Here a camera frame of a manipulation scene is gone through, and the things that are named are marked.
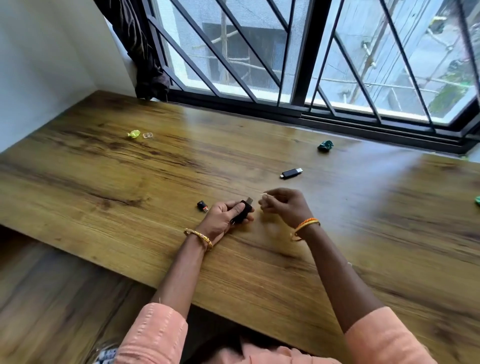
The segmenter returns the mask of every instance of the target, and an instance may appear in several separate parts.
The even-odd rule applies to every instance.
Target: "window frame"
[[[176,84],[178,86],[178,89],[175,89],[176,87],[174,87],[170,90],[170,93],[168,95],[169,102],[176,102],[195,107],[242,114],[246,116],[279,121],[302,127],[314,128],[326,132],[346,134],[370,140],[400,144],[404,146],[411,146],[415,148],[451,153],[456,155],[466,154],[480,141],[480,107],[478,96],[480,95],[480,80],[478,77],[476,77],[475,83],[477,97],[475,97],[466,106],[464,106],[464,108],[454,117],[454,119],[449,124],[434,124],[428,112],[426,113],[428,122],[424,122],[400,117],[396,118],[392,116],[387,116],[385,114],[382,114],[380,116],[378,112],[376,112],[374,105],[373,107],[372,105],[370,105],[373,110],[373,114],[365,114],[352,109],[334,108],[331,106],[328,98],[326,98],[323,91],[319,87],[321,77],[318,77],[316,91],[313,95],[312,100],[307,103],[307,94],[313,75],[313,69],[317,59],[317,53],[320,49],[320,43],[323,38],[323,33],[327,22],[327,17],[330,12],[332,0],[310,0],[309,2],[307,18],[305,21],[305,27],[303,30],[303,36],[300,45],[300,53],[298,56],[297,67],[294,76],[295,78],[293,82],[292,93],[290,95],[290,103],[280,102],[280,97],[282,96],[283,91],[282,87],[285,78],[285,66],[288,57],[288,49],[290,46],[290,33],[291,25],[293,22],[293,14],[295,10],[295,0],[293,0],[291,3],[290,15],[288,20],[283,19],[283,16],[276,7],[274,0],[262,0],[266,1],[270,5],[272,11],[282,24],[282,27],[285,28],[287,32],[286,48],[282,62],[282,73],[280,79],[277,79],[277,81],[280,82],[277,102],[257,99],[253,94],[249,93],[247,94],[250,98],[247,99],[244,97],[237,97],[225,93],[217,93],[214,91],[215,87],[214,89],[210,87],[210,89],[213,91],[212,94],[210,92],[203,92],[202,90],[193,89],[184,85],[175,75],[172,68],[168,66],[168,57],[166,57],[166,50],[164,49],[162,40],[160,38],[161,32],[159,31],[158,27],[161,27],[161,20],[156,19],[154,16],[155,13],[153,10],[152,1],[155,0],[141,0],[139,8],[141,8],[141,11],[144,11],[144,13],[140,17],[140,20],[141,22],[144,22],[144,19],[146,19],[147,24],[144,23],[143,28],[150,31],[150,34],[148,34],[148,38],[153,39],[152,46],[156,49],[155,53],[158,57],[158,61],[162,68],[165,70],[166,74],[171,78],[172,85]],[[170,1],[177,9],[179,9],[179,5],[181,6],[178,0]],[[245,35],[242,34],[241,26],[238,24],[233,14],[231,14],[231,12],[228,10],[228,6],[225,5],[222,0],[216,1],[219,5],[221,3],[223,4],[220,5],[220,8],[223,11],[225,11],[225,9],[227,10],[227,12],[225,12],[227,14],[227,17],[231,20],[233,19],[232,23],[234,24],[234,27],[239,30],[242,38],[247,40]],[[344,1],[347,0],[341,0],[341,5],[338,9],[338,14],[334,23],[334,28],[330,35],[330,42],[338,42],[340,40],[336,34],[336,24],[338,23],[338,17]],[[378,1],[382,6],[397,46],[400,49],[402,59],[407,66],[408,74],[413,75],[408,59],[406,58],[405,52],[403,50],[403,46],[401,45],[398,34],[396,33],[396,29],[394,26],[392,26],[393,21],[390,14],[388,13],[388,8],[386,7],[385,0]],[[471,56],[473,55],[473,48],[470,38],[468,36],[468,28],[463,13],[461,0],[454,1],[456,3],[458,15],[460,17],[460,29],[462,37],[466,44],[467,52]],[[190,26],[192,26],[193,30],[203,39],[203,36],[205,36],[205,34],[203,33],[203,36],[202,34],[200,34],[202,33],[202,30],[199,29],[200,27],[195,24],[195,21],[191,17],[189,17],[188,15],[185,16],[184,12],[186,12],[185,9],[180,9],[180,13],[182,13],[185,20],[190,24]],[[339,46],[340,50],[342,50],[341,40]],[[329,47],[327,47],[327,52],[325,54],[323,64],[326,61],[328,48]],[[345,56],[347,63],[349,63],[348,58],[349,56],[347,53]],[[228,61],[226,59],[222,60],[221,54],[218,59],[228,69]],[[353,71],[354,73],[357,72],[352,64],[350,64],[349,66],[351,71]],[[479,71],[475,62],[473,62],[473,70],[474,75],[478,76]],[[420,94],[419,99],[422,103],[422,107],[425,110],[426,105],[423,101],[423,98],[421,97],[419,86],[415,80],[415,77],[412,77],[412,80],[414,80],[413,86],[416,93]],[[359,87],[362,88],[363,81],[360,80],[358,84]],[[245,86],[248,89],[246,84],[243,84],[241,86],[242,88],[244,88]],[[368,91],[366,92],[366,89],[364,88],[362,91],[367,100],[369,100],[370,96],[368,95]],[[317,92],[320,94],[323,101],[325,102],[325,106],[313,104]]]

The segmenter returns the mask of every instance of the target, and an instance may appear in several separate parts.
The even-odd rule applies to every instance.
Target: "wooden surface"
[[[152,289],[0,226],[0,362],[84,364]]]
[[[154,137],[126,139],[133,129]],[[325,139],[335,148],[319,154]],[[480,164],[97,92],[0,155],[0,223],[154,287],[204,217],[199,200],[277,186],[305,193],[438,362],[478,362]],[[255,215],[206,256],[194,303],[349,362],[306,245]]]

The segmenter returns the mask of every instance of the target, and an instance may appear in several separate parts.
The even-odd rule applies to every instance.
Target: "curtain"
[[[148,44],[131,0],[94,0],[103,16],[112,24],[133,63],[137,66],[138,98],[167,100],[170,78],[164,73]]]

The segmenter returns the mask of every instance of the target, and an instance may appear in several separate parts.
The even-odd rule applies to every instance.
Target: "bracelet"
[[[200,232],[198,232],[198,231],[195,231],[195,230],[192,230],[192,229],[185,229],[185,230],[183,231],[183,233],[184,233],[185,235],[187,235],[187,236],[188,236],[189,234],[195,234],[195,235],[198,236],[200,239],[203,239],[203,240],[207,243],[207,251],[208,251],[208,252],[213,249],[213,244],[212,244],[212,242],[210,241],[210,239],[209,239],[207,236],[203,235],[202,233],[200,233]]]
[[[311,225],[311,224],[318,224],[320,225],[320,221],[318,221],[318,219],[316,218],[308,218],[306,219],[304,222],[302,222],[299,226],[297,226],[297,228],[290,234],[290,240],[293,241],[293,242],[298,242],[300,240],[302,240],[302,238],[300,236],[297,235],[297,232],[304,228],[305,226],[307,225]]]

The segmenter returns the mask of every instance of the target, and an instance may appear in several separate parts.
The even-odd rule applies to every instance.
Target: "person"
[[[297,190],[276,188],[266,191],[259,204],[264,213],[278,214],[294,229],[313,218],[303,194]],[[244,203],[218,202],[212,206],[195,232],[187,236],[151,303],[142,309],[120,345],[115,364],[180,362],[187,334],[186,317],[207,249],[201,235],[208,237],[212,245],[217,244],[231,228],[230,220],[244,208]],[[253,216],[250,213],[243,223],[251,221]],[[393,311],[374,296],[319,223],[300,228],[297,235],[305,240],[311,250],[318,274],[355,362],[435,363]],[[268,350],[242,341],[240,351],[221,348],[204,363],[339,362],[335,359],[311,357],[284,346]]]

